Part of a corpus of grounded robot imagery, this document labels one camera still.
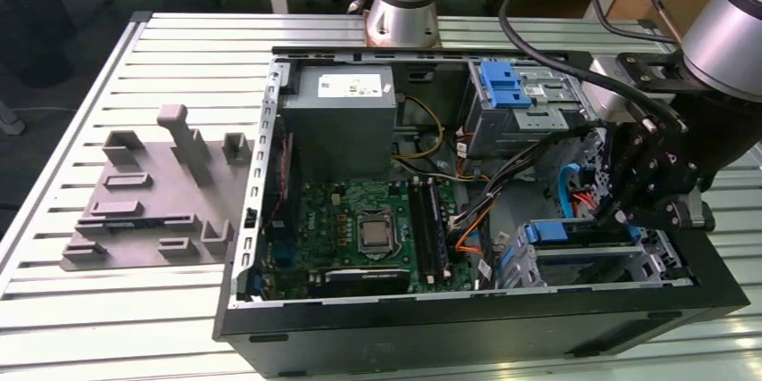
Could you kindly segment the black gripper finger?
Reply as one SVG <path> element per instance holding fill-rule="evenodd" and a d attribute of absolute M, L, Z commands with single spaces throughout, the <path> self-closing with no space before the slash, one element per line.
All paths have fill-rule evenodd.
<path fill-rule="evenodd" d="M 627 211 L 644 192 L 646 180 L 655 171 L 652 149 L 658 133 L 648 132 L 638 123 L 622 123 L 608 129 L 604 145 L 607 166 L 607 196 L 596 211 L 596 225 L 616 222 L 615 213 Z"/>
<path fill-rule="evenodd" d="M 711 232 L 715 229 L 712 210 L 702 200 L 698 187 L 686 194 L 631 204 L 620 212 L 624 224 L 638 228 L 668 232 L 692 229 Z"/>

